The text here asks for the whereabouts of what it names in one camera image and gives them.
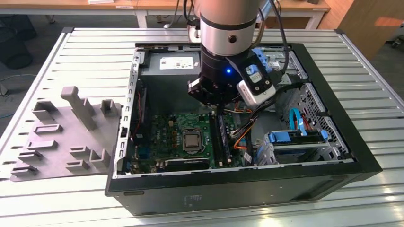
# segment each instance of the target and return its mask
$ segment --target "floor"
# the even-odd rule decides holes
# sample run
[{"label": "floor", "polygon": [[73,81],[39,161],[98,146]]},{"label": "floor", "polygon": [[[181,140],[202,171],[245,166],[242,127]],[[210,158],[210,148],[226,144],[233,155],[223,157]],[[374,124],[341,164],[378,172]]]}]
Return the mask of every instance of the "floor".
[{"label": "floor", "polygon": [[[34,57],[33,62],[21,70],[9,70],[0,63],[0,79],[15,74],[37,74],[63,27],[137,27],[137,21],[133,16],[55,16],[54,24],[49,24],[45,17],[39,15],[29,16],[29,18],[37,32],[37,37],[25,42],[26,48]],[[163,24],[170,22],[170,19],[171,16],[162,19],[163,23],[157,23],[155,18],[147,16],[147,26],[162,27]],[[178,23],[173,27],[185,27],[182,18],[179,18]],[[401,98],[404,98],[402,59],[404,51],[394,50],[385,44],[370,61]],[[31,81],[31,76],[23,76],[2,82],[9,89],[9,96],[6,98],[0,97],[0,136],[11,119],[11,117],[3,116],[15,111]]]}]

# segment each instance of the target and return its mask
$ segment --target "cpu socket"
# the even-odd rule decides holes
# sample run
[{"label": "cpu socket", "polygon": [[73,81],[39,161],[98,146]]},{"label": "cpu socket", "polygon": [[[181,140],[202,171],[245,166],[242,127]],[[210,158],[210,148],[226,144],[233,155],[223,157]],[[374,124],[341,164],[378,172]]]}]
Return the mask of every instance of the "cpu socket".
[{"label": "cpu socket", "polygon": [[199,129],[185,129],[182,131],[182,150],[190,155],[202,150],[202,137]]}]

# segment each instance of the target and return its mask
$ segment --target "green circuit board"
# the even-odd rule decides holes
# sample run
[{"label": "green circuit board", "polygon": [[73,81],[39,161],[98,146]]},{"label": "green circuit board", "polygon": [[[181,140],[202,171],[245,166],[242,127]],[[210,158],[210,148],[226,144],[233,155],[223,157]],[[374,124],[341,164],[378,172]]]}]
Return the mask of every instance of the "green circuit board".
[{"label": "green circuit board", "polygon": [[[231,114],[223,116],[225,130],[234,129]],[[157,162],[173,158],[207,158],[209,168],[217,168],[210,138],[209,115],[206,113],[182,113],[153,115],[150,125],[150,143],[147,146],[149,158],[139,161],[143,173],[154,172]],[[183,148],[185,134],[197,134],[199,150],[189,151]],[[239,158],[233,158],[233,165],[239,165]]]}]

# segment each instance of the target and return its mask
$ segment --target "slatted metal surface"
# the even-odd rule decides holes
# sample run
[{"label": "slatted metal surface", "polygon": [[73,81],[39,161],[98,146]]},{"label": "slatted metal surface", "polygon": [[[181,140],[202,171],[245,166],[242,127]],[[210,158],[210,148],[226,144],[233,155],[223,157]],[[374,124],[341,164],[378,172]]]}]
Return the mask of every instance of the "slatted metal surface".
[{"label": "slatted metal surface", "polygon": [[[186,42],[183,29],[77,28],[61,34],[0,139],[1,226],[395,226],[404,224],[404,113],[401,100],[385,86],[349,41],[333,31],[287,30],[289,42],[303,43],[325,79],[383,169],[315,202],[265,208],[133,218],[103,196],[106,176],[13,183],[11,161],[26,142],[35,100],[58,98],[62,86],[78,87],[91,104],[111,98],[123,103],[134,42]],[[279,42],[267,30],[262,42]]]}]

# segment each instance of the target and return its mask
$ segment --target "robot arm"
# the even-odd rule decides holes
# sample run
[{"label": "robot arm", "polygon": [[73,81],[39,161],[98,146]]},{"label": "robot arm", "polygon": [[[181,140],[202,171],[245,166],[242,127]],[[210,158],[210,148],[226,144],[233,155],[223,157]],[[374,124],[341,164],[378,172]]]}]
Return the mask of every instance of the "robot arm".
[{"label": "robot arm", "polygon": [[274,95],[271,76],[250,50],[261,7],[267,15],[267,0],[194,1],[201,29],[201,73],[187,83],[187,93],[205,105],[223,106],[241,96],[246,105],[257,106]]}]

